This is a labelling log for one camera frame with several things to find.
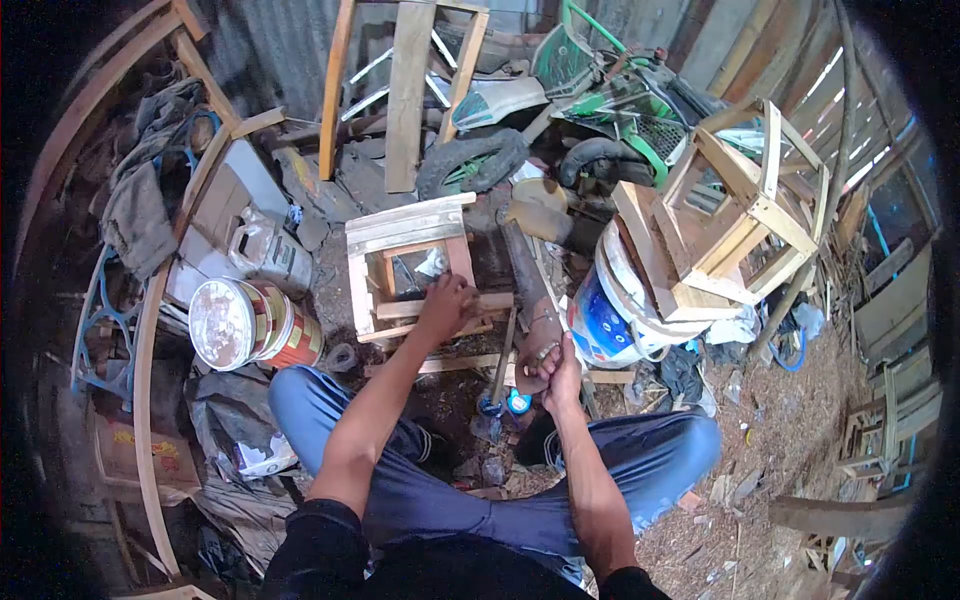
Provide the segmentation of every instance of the black sleeve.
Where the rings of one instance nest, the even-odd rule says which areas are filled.
[[[259,598],[343,598],[363,586],[368,545],[345,504],[310,500],[286,518],[286,529]]]
[[[611,573],[600,586],[600,600],[670,600],[670,597],[650,581],[650,576],[639,566],[624,566]]]

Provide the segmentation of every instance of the white bucket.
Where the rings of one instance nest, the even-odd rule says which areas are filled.
[[[621,369],[641,358],[649,359],[666,346],[692,340],[710,326],[710,322],[661,321],[627,260],[616,224],[610,223],[597,244],[593,267],[567,311],[567,323],[584,358],[605,369]]]
[[[240,213],[244,225],[230,238],[228,255],[244,277],[266,279],[293,299],[310,289],[313,258],[273,219],[247,206]]]

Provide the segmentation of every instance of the leg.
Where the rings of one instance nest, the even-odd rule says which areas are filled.
[[[590,434],[623,492],[635,532],[672,508],[720,456],[716,422],[689,413],[595,421]],[[550,443],[549,453],[562,465],[559,440]],[[550,554],[581,554],[565,480],[530,498],[494,503],[481,535]]]
[[[270,408],[303,467],[315,474],[324,445],[352,393],[329,375],[297,365],[276,374]],[[451,488],[414,463],[429,453],[429,437],[401,419],[373,471],[362,521],[374,547],[411,537],[474,531],[490,517],[490,501]]]

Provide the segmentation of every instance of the person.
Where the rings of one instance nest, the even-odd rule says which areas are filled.
[[[261,598],[589,598],[574,585],[584,560],[601,598],[666,598],[637,564],[636,532],[713,466],[719,429],[688,412],[587,423],[569,333],[538,368],[556,424],[543,462],[565,479],[490,501],[417,466],[434,438],[400,414],[423,360],[474,316],[476,298],[462,277],[442,275],[426,294],[429,318],[353,399],[310,367],[276,374],[270,406],[317,476],[286,519]]]

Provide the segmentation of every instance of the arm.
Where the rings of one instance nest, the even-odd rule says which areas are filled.
[[[584,548],[587,564],[603,585],[617,569],[638,566],[634,556],[634,526],[623,494],[600,458],[587,420],[580,407],[580,363],[573,338],[564,334],[539,369],[550,382],[543,406],[557,425],[564,449],[566,479],[570,490],[573,528]]]
[[[394,431],[423,360],[473,316],[477,291],[461,276],[441,275],[427,288],[417,327],[350,402],[324,448],[324,461],[306,499],[329,498],[362,518],[373,467]]]

